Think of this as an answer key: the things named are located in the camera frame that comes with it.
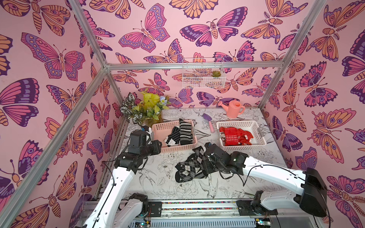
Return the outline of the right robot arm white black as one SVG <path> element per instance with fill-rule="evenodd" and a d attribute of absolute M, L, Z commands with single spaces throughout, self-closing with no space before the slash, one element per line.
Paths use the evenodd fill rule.
<path fill-rule="evenodd" d="M 215 144 L 207 143 L 203 154 L 203 172 L 237 175 L 240 179 L 254 177 L 284 188 L 283 191 L 257 191 L 246 205 L 239 200 L 237 206 L 254 215 L 278 214 L 279 209 L 301 209 L 314 217 L 328 214 L 327 186 L 319 172 L 293 170 L 258 160 L 246 153 L 231 154 Z"/>

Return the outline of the black pinstripe sock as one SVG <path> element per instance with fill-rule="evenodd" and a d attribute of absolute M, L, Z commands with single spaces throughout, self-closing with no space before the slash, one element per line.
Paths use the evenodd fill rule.
<path fill-rule="evenodd" d="M 181 137 L 181 133 L 180 133 L 180 127 L 175 126 L 171 132 L 170 135 L 168 135 L 164 142 L 166 143 L 166 145 L 168 147 L 171 146 L 177 146 L 180 143 L 180 137 Z"/>

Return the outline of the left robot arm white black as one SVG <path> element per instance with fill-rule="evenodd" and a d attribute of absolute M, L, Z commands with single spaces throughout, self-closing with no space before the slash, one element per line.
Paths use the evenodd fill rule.
<path fill-rule="evenodd" d="M 161 150 L 162 143 L 154 139 L 152 128 L 145 125 L 133 131 L 127 145 L 111 160 L 114 164 L 111 180 L 82 227 L 129 228 L 136 217 L 147 215 L 148 197 L 143 194 L 133 194 L 121 210 L 119 207 L 131 180 L 144 168 L 144 161 Z"/>

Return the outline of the black white striped sock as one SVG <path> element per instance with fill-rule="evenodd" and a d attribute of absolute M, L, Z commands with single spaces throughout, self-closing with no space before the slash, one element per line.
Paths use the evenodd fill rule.
<path fill-rule="evenodd" d="M 179 119 L 180 124 L 180 144 L 188 145 L 193 143 L 192 124 Z"/>

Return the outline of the red patterned sock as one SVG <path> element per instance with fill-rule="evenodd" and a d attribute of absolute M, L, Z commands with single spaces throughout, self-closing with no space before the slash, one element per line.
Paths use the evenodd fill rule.
<path fill-rule="evenodd" d="M 235 127 L 220 127 L 219 132 L 224 146 L 252 145 L 254 138 L 250 131 Z"/>

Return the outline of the black plaid sock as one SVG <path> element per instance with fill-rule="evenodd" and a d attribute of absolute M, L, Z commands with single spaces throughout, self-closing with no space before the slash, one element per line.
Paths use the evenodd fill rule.
<path fill-rule="evenodd" d="M 187 159 L 191 172 L 199 172 L 204 169 L 205 149 L 202 146 L 193 149 L 193 154 Z"/>

